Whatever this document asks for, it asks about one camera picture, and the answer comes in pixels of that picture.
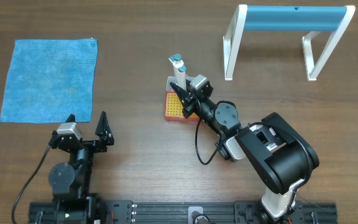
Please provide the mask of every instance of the white stand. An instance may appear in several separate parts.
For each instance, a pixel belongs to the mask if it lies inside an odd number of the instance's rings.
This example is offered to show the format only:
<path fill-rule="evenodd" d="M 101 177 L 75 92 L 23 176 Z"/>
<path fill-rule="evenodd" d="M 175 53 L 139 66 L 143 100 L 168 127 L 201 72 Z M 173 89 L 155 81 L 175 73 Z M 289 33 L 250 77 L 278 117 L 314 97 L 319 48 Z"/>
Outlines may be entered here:
<path fill-rule="evenodd" d="M 306 73 L 308 81 L 316 81 L 318 74 L 327 62 L 327 59 L 333 52 L 336 44 L 341 39 L 345 32 L 347 25 L 349 25 L 354 11 L 354 6 L 346 6 L 347 10 L 344 18 L 339 24 L 336 31 L 331 32 L 328 42 L 318 59 L 316 65 L 314 65 L 313 54 L 311 51 L 311 40 L 317 36 L 319 32 L 311 31 L 308 35 L 302 38 L 303 53 L 305 55 Z M 223 36 L 223 59 L 224 59 L 224 79 L 226 81 L 233 80 L 234 66 L 236 65 L 237 53 L 239 51 L 242 33 L 247 17 L 247 5 L 241 4 L 237 6 L 234 12 L 233 18 L 227 28 L 226 34 Z"/>

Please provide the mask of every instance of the blue cloth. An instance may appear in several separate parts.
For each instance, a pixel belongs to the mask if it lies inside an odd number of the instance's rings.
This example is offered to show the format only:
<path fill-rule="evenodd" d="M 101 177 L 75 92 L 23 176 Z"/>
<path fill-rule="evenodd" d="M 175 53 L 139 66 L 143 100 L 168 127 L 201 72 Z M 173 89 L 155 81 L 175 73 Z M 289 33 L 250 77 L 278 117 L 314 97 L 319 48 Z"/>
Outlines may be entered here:
<path fill-rule="evenodd" d="M 97 55 L 96 39 L 15 41 L 0 122 L 89 122 Z"/>

